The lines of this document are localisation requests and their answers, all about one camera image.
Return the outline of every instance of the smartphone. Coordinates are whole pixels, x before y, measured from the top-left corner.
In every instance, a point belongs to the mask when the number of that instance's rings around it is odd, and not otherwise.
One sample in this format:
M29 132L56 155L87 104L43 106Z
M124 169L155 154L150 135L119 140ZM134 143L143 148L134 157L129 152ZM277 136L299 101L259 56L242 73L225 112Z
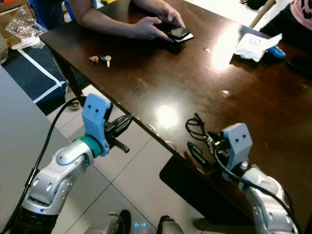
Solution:
M182 42L185 42L185 41L190 40L192 38L194 38L194 35L192 33L189 33L184 38L182 38L182 39L174 39L174 41L177 42L177 43L182 43Z
M311 59L301 57L301 56L294 56L290 60L287 61L287 64L293 69L312 78L312 60Z
M168 37L177 40L183 39L191 32L187 28L176 26L164 20L162 20L160 24L154 24L154 26L158 28L160 31L164 32Z

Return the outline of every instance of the table leg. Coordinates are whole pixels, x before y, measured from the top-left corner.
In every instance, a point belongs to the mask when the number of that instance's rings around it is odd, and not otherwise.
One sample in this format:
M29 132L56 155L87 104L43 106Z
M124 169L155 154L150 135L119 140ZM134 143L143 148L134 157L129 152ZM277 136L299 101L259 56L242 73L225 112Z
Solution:
M256 24L261 20L264 14L275 4L276 0L268 0L264 6L261 8L259 13L256 15L252 23L249 25L250 28L254 28Z
M160 179L186 202L198 210L213 226L251 226L252 213L246 207L239 210L207 179L178 154L173 155L159 174Z
M70 66L54 51L51 50L52 56L54 58L55 63L57 64L59 71L66 81L69 82L70 87L72 88L76 97L80 97L83 95L81 88L78 85L78 82L74 76L74 73Z

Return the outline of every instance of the white tape line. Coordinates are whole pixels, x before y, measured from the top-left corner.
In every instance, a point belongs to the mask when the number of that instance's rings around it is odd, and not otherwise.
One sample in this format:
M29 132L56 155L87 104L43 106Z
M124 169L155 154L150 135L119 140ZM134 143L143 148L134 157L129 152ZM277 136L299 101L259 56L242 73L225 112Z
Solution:
M56 90L57 88L59 88L59 85L54 85L53 87L51 87L50 89L48 89L47 91L45 91L43 94L41 94L38 98L36 98L35 100L33 100L33 103L37 103L38 101L40 101L41 99L43 99L45 96L49 95L50 93L52 93L54 90Z
M21 55L23 55L28 61L30 61L35 67L37 67L42 73L44 73L48 78L55 81L55 83L61 87L61 82L56 79L53 75L51 75L47 70L45 70L39 63L37 63L32 57L30 57L28 54L26 54L23 50L18 49L18 52L20 52Z

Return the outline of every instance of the key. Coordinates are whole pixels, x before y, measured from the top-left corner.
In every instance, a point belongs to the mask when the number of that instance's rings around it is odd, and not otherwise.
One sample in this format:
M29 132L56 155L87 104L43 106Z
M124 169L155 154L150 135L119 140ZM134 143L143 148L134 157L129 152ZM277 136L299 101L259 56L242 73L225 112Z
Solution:
M107 55L107 56L105 56L104 58L105 58L105 60L106 60L107 67L110 67L110 66L111 66L112 57L110 57L109 55Z

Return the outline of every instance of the blue object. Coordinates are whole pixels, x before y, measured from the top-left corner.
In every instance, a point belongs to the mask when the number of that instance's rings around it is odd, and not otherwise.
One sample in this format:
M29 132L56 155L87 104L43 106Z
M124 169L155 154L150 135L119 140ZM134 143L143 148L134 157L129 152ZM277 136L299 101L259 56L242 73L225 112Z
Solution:
M85 135L91 136L99 142L102 147L101 156L106 156L109 153L109 145L104 135L104 116L110 107L110 102L95 94L89 94L82 111Z
M64 4L65 4L65 6L66 6L66 9L67 9L67 12L68 12L70 18L71 18L72 20L75 20L75 15L74 15L72 9L70 8L70 5L69 5L68 0L64 0Z
M268 52L277 59L284 59L286 57L285 52L282 51L278 46L271 47L270 49L268 49Z
M64 23L62 2L65 3L70 18L75 20L75 15L68 0L28 0L28 2L34 9L37 23L48 30Z
M86 143L89 146L89 148L91 149L94 157L97 157L102 153L101 146L99 145L98 141L95 140L93 137L91 137L91 136L80 136L80 137L77 137L76 139L80 139L84 143Z
M145 223L145 222L143 222L143 223L138 223L138 222L136 222L136 223L134 224L134 226L135 226L135 227L146 227L146 223Z
M223 129L222 133L231 145L227 168L232 170L237 164L248 161L253 141L245 123L229 126Z

